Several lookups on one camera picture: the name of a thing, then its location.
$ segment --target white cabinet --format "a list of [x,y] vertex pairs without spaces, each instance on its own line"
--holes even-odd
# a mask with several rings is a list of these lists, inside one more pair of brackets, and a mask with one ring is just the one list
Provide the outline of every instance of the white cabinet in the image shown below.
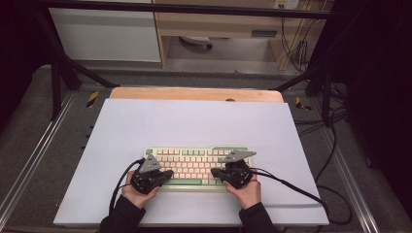
[[160,62],[153,13],[50,10],[63,47],[72,59]]

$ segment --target metal bracket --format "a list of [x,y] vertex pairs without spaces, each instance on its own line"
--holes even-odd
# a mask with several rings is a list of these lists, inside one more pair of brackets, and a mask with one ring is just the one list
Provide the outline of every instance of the metal bracket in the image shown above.
[[221,163],[237,162],[244,158],[257,154],[255,151],[232,150],[226,157],[220,159]]
[[145,159],[145,162],[143,162],[142,166],[140,167],[139,173],[148,173],[154,170],[158,170],[160,168],[161,166],[155,159],[155,157],[152,154],[149,154],[148,157]]

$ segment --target white table surface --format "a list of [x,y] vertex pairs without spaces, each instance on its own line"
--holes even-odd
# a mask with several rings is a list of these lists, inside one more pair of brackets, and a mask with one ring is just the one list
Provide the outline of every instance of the white table surface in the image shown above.
[[[96,225],[113,190],[147,147],[246,146],[254,167],[319,197],[288,104],[107,99],[54,223]],[[262,203],[273,223],[325,225],[320,204],[265,177]],[[159,192],[142,226],[237,226],[240,206],[227,192]]]

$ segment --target black tripod leg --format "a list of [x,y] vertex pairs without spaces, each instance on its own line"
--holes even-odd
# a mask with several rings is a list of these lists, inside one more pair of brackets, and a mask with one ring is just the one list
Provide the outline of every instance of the black tripod leg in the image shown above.
[[51,120],[57,118],[61,110],[61,89],[60,76],[58,74],[57,62],[51,64],[51,85],[52,85],[52,116]]
[[59,74],[61,75],[61,78],[64,80],[69,89],[79,89],[82,84],[79,81],[79,78],[77,77],[74,70],[69,66],[69,64],[67,64],[64,59],[64,48],[60,44],[58,36],[55,35],[48,20],[45,17],[46,11],[48,11],[48,9],[44,7],[35,6],[34,4],[32,5],[32,13],[39,22],[39,25],[42,27],[46,39],[49,41],[49,45],[51,47],[51,57],[52,60],[56,61],[58,64]]
[[98,75],[94,74],[93,72],[89,71],[86,67],[80,65],[79,63],[77,63],[76,61],[72,60],[70,57],[68,57],[67,55],[65,56],[66,61],[76,70],[78,70],[79,72],[81,72],[82,74],[88,76],[89,78],[91,78],[92,80],[106,86],[106,87],[117,87],[119,86],[118,84],[114,84],[114,83],[110,83],[106,80],[104,80],[103,78],[99,77]]
[[326,127],[330,127],[330,120],[333,120],[329,118],[330,90],[331,76],[330,72],[327,71],[324,82],[324,96],[322,100],[322,120],[324,121]]
[[279,85],[278,87],[274,87],[274,88],[270,88],[269,90],[277,90],[279,92],[283,92],[284,90],[287,90],[288,88],[302,82],[305,80],[312,80],[315,79],[315,75],[317,75],[319,73],[319,69],[318,68],[313,68],[310,70],[307,70],[304,74],[301,74],[300,76],[286,82],[283,83],[281,85]]

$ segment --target aluminum rail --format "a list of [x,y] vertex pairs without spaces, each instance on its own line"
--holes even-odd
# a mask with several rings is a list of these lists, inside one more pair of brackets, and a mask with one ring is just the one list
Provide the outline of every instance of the aluminum rail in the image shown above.
[[[319,101],[314,101],[311,99],[312,107],[318,118],[321,117],[321,104]],[[330,128],[323,128],[324,133],[327,138],[328,145],[330,148],[333,146],[333,133]],[[375,222],[375,219],[372,213],[367,206],[366,201],[363,198],[361,189],[359,188],[354,175],[351,172],[348,164],[345,161],[345,158],[338,146],[336,146],[335,153],[333,155],[333,160],[336,163],[336,169],[342,178],[342,181],[345,185],[348,196],[351,199],[352,206],[354,207],[355,212],[357,213],[360,225],[363,228],[363,231],[366,233],[379,233],[378,225]]]
[[31,177],[33,176],[44,154],[46,153],[46,150],[52,142],[52,139],[57,132],[61,122],[64,120],[64,117],[68,113],[75,95],[76,91],[69,92],[69,94],[66,95],[60,114],[54,121],[51,121],[51,123],[49,124],[48,128],[37,144],[36,149],[31,153],[24,168],[21,170],[12,188],[0,205],[0,232],[6,225],[6,222],[12,214],[12,211],[15,208],[19,198],[26,189]]

